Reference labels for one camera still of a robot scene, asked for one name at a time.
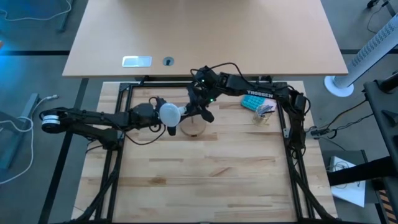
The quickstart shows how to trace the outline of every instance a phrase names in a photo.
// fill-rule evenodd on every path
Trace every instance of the black metal frame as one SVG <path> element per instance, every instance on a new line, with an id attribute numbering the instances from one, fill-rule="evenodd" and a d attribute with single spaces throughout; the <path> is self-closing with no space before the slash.
<path id="1" fill-rule="evenodd" d="M 122 106 L 122 98 L 124 94 L 127 94 L 127 101 L 125 105 L 125 110 L 127 111 L 131 107 L 131 100 L 133 96 L 133 91 L 135 88 L 183 88 L 186 87 L 188 82 L 190 81 L 189 78 L 179 78 L 178 80 L 174 81 L 183 81 L 183 82 L 147 82 L 149 81 L 150 78 L 148 76 L 144 77 L 139 83 L 120 83 L 119 86 L 119 93 L 118 93 L 118 98 L 116 102 L 116 108 L 115 112 L 118 112 L 121 110 Z M 84 93 L 85 87 L 87 86 L 88 79 L 83 79 L 83 82 L 81 84 L 79 94 L 82 92 Z M 75 105 L 75 107 L 80 107 L 81 106 L 81 100 Z M 292 196 L 294 200 L 294 207 L 295 207 L 295 213 L 297 216 L 297 223 L 353 223 L 353 222 L 344 222 L 340 220 L 319 220 L 315 218 L 315 212 L 313 210 L 313 205 L 311 204 L 309 198 L 314 196 L 310 193 L 309 188 L 308 188 L 308 180 L 307 180 L 307 175 L 305 171 L 305 166 L 304 166 L 304 161 L 303 161 L 303 155 L 301 151 L 297 151 L 297 165 L 299 172 L 296 171 L 295 169 L 295 164 L 293 163 L 293 157 L 292 157 L 292 152 L 288 148 L 288 136 L 285 136 L 283 130 L 286 129 L 286 122 L 284 118 L 284 112 L 281 107 L 281 105 L 278 103 L 277 104 L 278 108 L 278 115 L 279 115 L 279 121 L 280 121 L 280 126 L 282 128 L 281 135 L 284 140 L 284 146 L 285 146 L 285 152 L 286 152 L 286 159 L 287 159 L 287 166 L 289 170 L 289 176 L 290 176 L 290 183 L 292 187 Z M 39 219 L 40 224 L 47 224 L 50 216 L 50 211 L 52 209 L 53 201 L 55 199 L 58 185 L 60 182 L 60 178 L 62 176 L 62 170 L 63 170 L 63 165 L 65 164 L 65 160 L 67 157 L 68 153 L 68 148 L 70 145 L 70 142 L 72 140 L 72 133 L 66 133 L 61 152 L 57 161 L 57 165 L 53 174 L 53 178 L 50 184 L 50 188 L 44 203 L 44 207 L 42 209 L 42 213 Z M 106 153 L 106 158 L 104 162 L 104 169 L 103 169 L 103 176 L 101 179 L 101 187 L 99 190 L 98 195 L 94 199 L 95 204 L 97 205 L 95 208 L 95 219 L 94 220 L 71 220 L 71 223 L 113 223 L 113 212 L 114 212 L 114 205 L 116 203 L 116 192 L 118 188 L 118 179 L 119 179 L 119 170 L 121 167 L 121 159 L 123 156 L 123 145 L 122 147 L 117 150 L 117 155 L 116 155 L 116 162 L 114 165 L 113 171 L 109 174 L 110 170 L 110 165 L 111 165 L 111 159 L 113 156 L 112 151 L 107 151 Z M 302 190 L 304 193 L 307 195 L 305 197 L 305 204 L 307 207 L 308 211 L 308 218 L 303 217 L 303 211 L 301 208 L 300 204 L 300 197 L 299 197 L 299 186 L 305 186 L 304 189 L 302 187 Z M 108 205 L 108 211 L 106 218 L 101 218 L 102 212 L 103 212 L 103 204 L 104 204 L 104 195 L 107 192 L 107 190 L 111 188 L 111 195 L 110 195 L 110 200 L 109 200 L 109 205 Z"/>

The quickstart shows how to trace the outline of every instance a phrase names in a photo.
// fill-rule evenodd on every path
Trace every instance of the wooden desk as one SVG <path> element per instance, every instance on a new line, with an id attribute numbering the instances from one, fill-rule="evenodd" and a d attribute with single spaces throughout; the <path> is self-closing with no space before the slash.
<path id="1" fill-rule="evenodd" d="M 152 66 L 123 68 L 128 55 Z M 320 0 L 90 0 L 63 76 L 169 77 L 224 62 L 246 75 L 348 73 Z"/>
<path id="2" fill-rule="evenodd" d="M 302 82 L 289 84 L 304 91 Z M 118 88 L 119 83 L 104 83 L 98 111 L 114 112 Z M 132 106 L 156 95 L 178 105 L 188 101 L 183 88 L 140 88 L 134 90 Z M 260 128 L 252 124 L 252 112 L 241 106 L 240 97 L 220 96 L 209 110 L 216 119 L 200 137 L 177 130 L 176 136 L 164 134 L 147 146 L 126 141 L 114 222 L 296 221 L 277 113 Z M 309 113 L 305 126 L 312 125 Z M 129 135 L 147 142 L 158 134 L 142 129 Z M 308 139 L 306 145 L 310 189 L 336 216 L 318 141 Z M 105 155 L 103 149 L 87 154 L 73 218 L 98 193 Z M 301 202 L 306 214 L 303 197 Z M 104 204 L 106 211 L 108 198 Z"/>

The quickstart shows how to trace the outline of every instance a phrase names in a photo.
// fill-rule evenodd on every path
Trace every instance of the desk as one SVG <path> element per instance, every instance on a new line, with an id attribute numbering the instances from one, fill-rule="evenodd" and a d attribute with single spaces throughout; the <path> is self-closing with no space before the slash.
<path id="1" fill-rule="evenodd" d="M 305 91 L 303 82 L 289 85 Z M 113 113 L 118 90 L 119 83 L 104 83 L 97 110 Z M 156 95 L 176 105 L 188 101 L 184 88 L 139 88 L 134 90 L 132 106 Z M 277 113 L 269 126 L 260 128 L 252 124 L 252 113 L 241 106 L 241 97 L 222 95 L 209 110 L 215 121 L 200 137 L 177 130 L 176 136 L 166 133 L 147 146 L 125 142 L 113 222 L 296 221 Z M 308 113 L 305 126 L 312 125 Z M 142 129 L 129 135 L 147 142 L 158 134 Z M 310 189 L 336 216 L 318 141 L 308 139 L 306 146 Z M 72 218 L 81 215 L 79 209 L 84 210 L 98 193 L 105 155 L 103 149 L 87 154 Z M 301 202 L 306 214 L 303 197 Z"/>
<path id="2" fill-rule="evenodd" d="M 129 55 L 152 66 L 123 68 Z M 348 73 L 320 0 L 101 0 L 88 1 L 63 76 L 170 77 L 224 62 L 246 75 Z"/>

